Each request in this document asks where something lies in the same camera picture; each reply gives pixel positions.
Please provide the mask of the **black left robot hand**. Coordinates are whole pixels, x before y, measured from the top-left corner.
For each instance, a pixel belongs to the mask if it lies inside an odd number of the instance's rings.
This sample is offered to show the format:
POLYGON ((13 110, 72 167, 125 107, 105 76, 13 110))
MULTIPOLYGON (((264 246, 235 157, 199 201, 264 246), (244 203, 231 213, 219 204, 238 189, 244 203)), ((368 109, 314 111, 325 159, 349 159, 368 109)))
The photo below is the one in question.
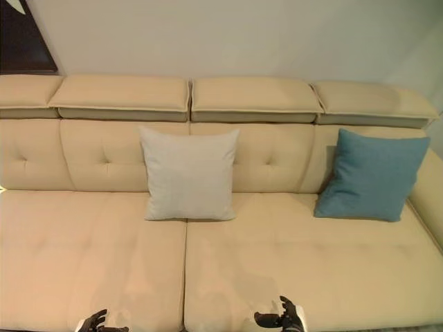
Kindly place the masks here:
POLYGON ((80 320, 75 328, 75 332, 129 332, 127 326, 105 326, 106 315, 107 309, 102 309, 97 313, 80 320))

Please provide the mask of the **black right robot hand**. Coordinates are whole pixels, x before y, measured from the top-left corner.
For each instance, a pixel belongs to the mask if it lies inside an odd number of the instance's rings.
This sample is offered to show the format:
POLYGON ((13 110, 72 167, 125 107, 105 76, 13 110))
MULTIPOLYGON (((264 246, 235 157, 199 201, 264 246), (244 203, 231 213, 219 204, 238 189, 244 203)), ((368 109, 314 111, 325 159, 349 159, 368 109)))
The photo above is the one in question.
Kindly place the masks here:
POLYGON ((299 304, 294 304, 290 299, 284 295, 280 296, 283 313, 260 313, 256 311, 253 314, 255 323, 266 329, 281 328, 281 331, 308 331, 305 319, 304 308, 299 304))

